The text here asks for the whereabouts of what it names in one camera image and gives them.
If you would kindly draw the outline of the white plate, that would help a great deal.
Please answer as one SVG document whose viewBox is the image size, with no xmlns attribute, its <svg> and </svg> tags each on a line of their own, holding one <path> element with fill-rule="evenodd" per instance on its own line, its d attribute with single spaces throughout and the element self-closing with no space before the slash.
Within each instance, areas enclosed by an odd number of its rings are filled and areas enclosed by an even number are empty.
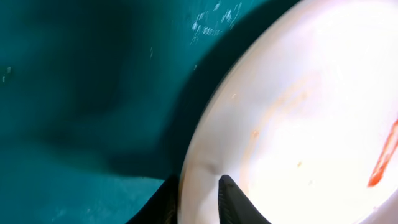
<svg viewBox="0 0 398 224">
<path fill-rule="evenodd" d="M 229 71 L 182 169 L 179 223 L 218 222 L 230 175 L 271 223 L 396 223 L 397 2 L 300 1 Z"/>
</svg>

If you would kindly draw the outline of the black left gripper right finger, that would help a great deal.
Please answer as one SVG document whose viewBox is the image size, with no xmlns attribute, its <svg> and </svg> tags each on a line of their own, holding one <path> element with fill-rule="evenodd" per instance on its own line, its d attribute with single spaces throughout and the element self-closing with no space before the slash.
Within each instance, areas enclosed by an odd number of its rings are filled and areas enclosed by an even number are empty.
<svg viewBox="0 0 398 224">
<path fill-rule="evenodd" d="M 220 224 L 271 224 L 229 175 L 218 181 L 218 213 Z"/>
</svg>

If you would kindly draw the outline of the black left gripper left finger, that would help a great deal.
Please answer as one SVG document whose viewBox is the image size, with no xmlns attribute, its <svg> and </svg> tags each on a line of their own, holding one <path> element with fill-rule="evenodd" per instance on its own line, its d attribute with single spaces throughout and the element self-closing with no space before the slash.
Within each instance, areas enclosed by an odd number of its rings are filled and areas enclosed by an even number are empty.
<svg viewBox="0 0 398 224">
<path fill-rule="evenodd" d="M 126 224 L 177 224 L 178 184 L 171 175 Z"/>
</svg>

